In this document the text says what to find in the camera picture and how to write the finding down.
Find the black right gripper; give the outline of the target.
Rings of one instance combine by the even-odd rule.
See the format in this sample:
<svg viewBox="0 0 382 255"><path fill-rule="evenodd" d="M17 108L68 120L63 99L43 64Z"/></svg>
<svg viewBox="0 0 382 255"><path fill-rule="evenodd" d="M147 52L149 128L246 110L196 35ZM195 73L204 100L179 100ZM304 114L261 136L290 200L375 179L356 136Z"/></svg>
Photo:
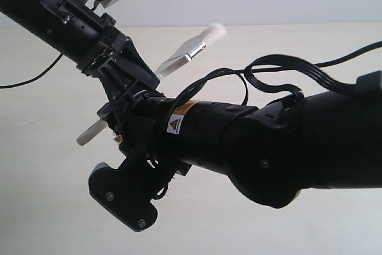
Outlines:
<svg viewBox="0 0 382 255"><path fill-rule="evenodd" d="M185 176L191 169L175 154L162 150L173 102L164 97L146 98L125 118L119 146L125 160L118 174L149 201L163 198L175 174Z"/></svg>

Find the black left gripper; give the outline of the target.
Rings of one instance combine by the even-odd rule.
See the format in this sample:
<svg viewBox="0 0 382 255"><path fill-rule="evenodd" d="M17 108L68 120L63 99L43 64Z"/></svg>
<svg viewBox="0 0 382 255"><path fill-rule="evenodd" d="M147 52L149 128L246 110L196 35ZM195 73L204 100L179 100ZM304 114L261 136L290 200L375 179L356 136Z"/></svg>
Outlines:
<svg viewBox="0 0 382 255"><path fill-rule="evenodd" d="M80 0L65 0L60 10L69 14L60 37L60 52L86 69L104 51L117 51L118 59L109 57L97 68L97 78L106 92L117 125L123 127L125 117L159 79L144 62L130 37L115 27L115 19L107 13L98 16Z"/></svg>

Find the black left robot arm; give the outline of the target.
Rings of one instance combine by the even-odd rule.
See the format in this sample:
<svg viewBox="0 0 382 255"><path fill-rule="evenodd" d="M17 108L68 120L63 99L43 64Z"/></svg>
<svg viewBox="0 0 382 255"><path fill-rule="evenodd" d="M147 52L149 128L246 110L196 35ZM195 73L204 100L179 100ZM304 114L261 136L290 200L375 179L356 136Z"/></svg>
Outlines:
<svg viewBox="0 0 382 255"><path fill-rule="evenodd" d="M104 7L116 1L96 0ZM87 2L1 0L1 12L100 80L109 100L106 114L122 125L144 98L158 95L159 79L115 19L96 14Z"/></svg>

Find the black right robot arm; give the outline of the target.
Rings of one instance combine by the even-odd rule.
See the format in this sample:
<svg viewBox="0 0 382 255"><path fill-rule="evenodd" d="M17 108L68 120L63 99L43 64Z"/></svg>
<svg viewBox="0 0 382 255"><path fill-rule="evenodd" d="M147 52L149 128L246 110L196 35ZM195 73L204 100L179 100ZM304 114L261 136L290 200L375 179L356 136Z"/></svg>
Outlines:
<svg viewBox="0 0 382 255"><path fill-rule="evenodd" d="M185 162L226 175L248 199L273 208L302 189L381 187L381 72L356 92L331 91L263 108L151 97L125 120L128 146L159 162Z"/></svg>

